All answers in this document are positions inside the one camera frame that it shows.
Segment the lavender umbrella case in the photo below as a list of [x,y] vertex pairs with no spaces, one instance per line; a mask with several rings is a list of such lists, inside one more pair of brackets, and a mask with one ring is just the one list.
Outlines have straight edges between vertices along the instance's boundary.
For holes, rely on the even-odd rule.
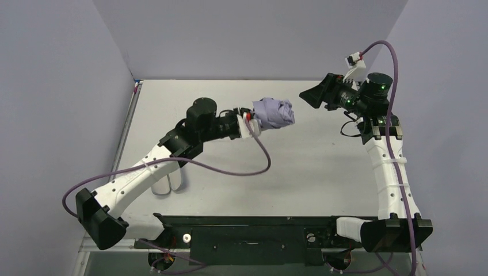
[[151,192],[156,196],[165,196],[172,191],[178,191],[182,188],[184,181],[182,179],[181,170],[171,172],[169,175],[161,178],[157,183],[151,187]]

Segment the lavender umbrella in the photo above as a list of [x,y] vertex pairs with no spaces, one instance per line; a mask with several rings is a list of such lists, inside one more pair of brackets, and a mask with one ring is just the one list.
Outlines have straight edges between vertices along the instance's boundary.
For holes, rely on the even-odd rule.
[[262,131],[280,129],[295,123],[292,104],[287,99],[262,98],[253,101],[253,112]]

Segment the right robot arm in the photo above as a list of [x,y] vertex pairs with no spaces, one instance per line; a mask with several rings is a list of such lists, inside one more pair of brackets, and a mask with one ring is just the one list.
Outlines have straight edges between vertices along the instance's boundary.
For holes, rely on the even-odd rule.
[[376,220],[336,219],[336,234],[359,242],[367,252],[410,252],[433,232],[430,219],[422,218],[413,200],[403,155],[403,132],[395,115],[387,117],[392,77],[378,72],[362,82],[329,73],[324,80],[299,94],[311,107],[325,104],[356,115],[358,137],[368,153],[378,191]]

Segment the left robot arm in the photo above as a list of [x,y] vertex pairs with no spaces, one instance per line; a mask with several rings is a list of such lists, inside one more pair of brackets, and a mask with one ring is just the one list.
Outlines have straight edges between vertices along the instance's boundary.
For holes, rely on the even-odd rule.
[[133,167],[119,171],[115,179],[93,191],[84,188],[77,192],[78,220],[100,250],[123,239],[155,240],[164,230],[156,216],[138,218],[125,210],[160,180],[170,188],[178,188],[180,169],[203,152],[205,142],[259,133],[259,123],[250,109],[234,108],[218,116],[214,100],[198,98],[187,109],[185,118]]

